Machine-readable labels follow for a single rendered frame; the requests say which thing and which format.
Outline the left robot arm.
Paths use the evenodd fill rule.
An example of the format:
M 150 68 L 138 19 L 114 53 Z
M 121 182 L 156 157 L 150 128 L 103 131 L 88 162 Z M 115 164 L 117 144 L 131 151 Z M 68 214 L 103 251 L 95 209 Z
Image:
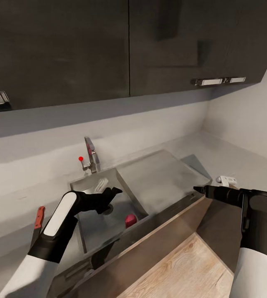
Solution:
M 57 267 L 78 223 L 81 211 L 96 210 L 98 214 L 110 210 L 110 202 L 123 191 L 107 187 L 102 178 L 91 190 L 92 194 L 70 191 L 63 196 L 40 236 L 0 292 L 0 298 L 46 298 Z

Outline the parer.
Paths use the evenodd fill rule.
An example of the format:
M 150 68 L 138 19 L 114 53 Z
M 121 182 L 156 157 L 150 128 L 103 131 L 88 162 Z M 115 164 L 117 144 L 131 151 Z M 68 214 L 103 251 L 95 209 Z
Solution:
M 31 241 L 30 249 L 32 248 L 32 246 L 34 245 L 35 241 L 39 237 L 40 228 L 42 227 L 41 226 L 41 222 L 42 222 L 42 219 L 43 219 L 43 210 L 44 210 L 44 206 L 39 207 L 39 209 L 38 209 L 38 213 L 37 213 L 37 216 L 36 216 L 36 222 L 35 222 L 35 226 L 34 226 L 34 232 L 33 232 L 33 237 L 32 237 L 32 241 Z

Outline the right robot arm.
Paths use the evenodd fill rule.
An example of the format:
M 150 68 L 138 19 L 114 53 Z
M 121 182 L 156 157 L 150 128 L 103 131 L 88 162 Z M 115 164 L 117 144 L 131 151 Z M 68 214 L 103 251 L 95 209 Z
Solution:
M 229 298 L 267 298 L 267 192 L 233 189 L 236 179 L 216 178 L 216 186 L 194 186 L 209 199 L 242 209 L 242 240 Z

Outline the vidalia onion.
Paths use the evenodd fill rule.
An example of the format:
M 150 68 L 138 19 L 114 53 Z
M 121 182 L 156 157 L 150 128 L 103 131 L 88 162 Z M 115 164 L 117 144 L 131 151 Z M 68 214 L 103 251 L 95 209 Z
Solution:
M 133 226 L 136 222 L 137 222 L 137 219 L 133 214 L 128 214 L 125 218 L 125 223 L 128 228 Z

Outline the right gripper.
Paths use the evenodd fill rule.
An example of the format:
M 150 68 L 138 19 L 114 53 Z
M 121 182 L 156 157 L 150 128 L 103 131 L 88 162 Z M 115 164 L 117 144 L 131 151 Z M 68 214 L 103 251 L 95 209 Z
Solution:
M 205 194 L 205 196 L 209 199 L 216 199 L 220 202 L 224 202 L 226 204 L 231 204 L 228 200 L 228 193 L 233 188 L 222 187 L 222 186 L 215 187 L 215 186 L 211 186 L 211 185 L 206 185 L 204 187 L 194 186 L 193 189 L 195 189 L 195 191 L 198 191 L 202 194 Z

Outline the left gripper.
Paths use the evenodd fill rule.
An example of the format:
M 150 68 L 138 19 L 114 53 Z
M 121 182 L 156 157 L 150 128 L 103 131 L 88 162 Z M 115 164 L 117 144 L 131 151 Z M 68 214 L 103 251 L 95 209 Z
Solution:
M 101 214 L 102 212 L 106 212 L 106 211 L 110 210 L 111 207 L 108 205 L 114 199 L 116 194 L 122 193 L 122 192 L 123 192 L 122 190 L 120 190 L 116 187 L 113 187 L 112 189 L 107 187 L 104 190 L 104 192 L 102 192 L 101 194 L 95 194 L 98 199 L 97 207 L 95 208 L 97 213 Z

